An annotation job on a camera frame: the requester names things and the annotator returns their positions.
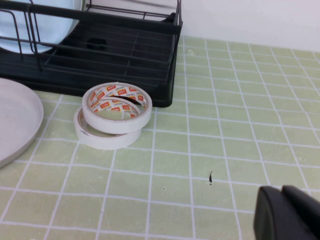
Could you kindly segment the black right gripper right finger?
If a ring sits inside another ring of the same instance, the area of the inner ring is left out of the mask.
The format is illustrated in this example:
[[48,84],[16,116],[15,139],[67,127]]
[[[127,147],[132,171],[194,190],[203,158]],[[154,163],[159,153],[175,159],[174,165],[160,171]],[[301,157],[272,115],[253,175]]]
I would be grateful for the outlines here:
[[281,192],[289,200],[299,218],[319,240],[320,202],[293,185],[284,185]]

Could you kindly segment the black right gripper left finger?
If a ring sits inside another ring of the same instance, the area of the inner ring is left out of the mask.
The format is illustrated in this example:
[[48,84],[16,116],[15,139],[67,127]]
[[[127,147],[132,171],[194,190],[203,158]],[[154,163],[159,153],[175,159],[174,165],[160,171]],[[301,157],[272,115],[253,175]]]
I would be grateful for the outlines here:
[[253,221],[257,240],[312,240],[313,233],[278,189],[259,188]]

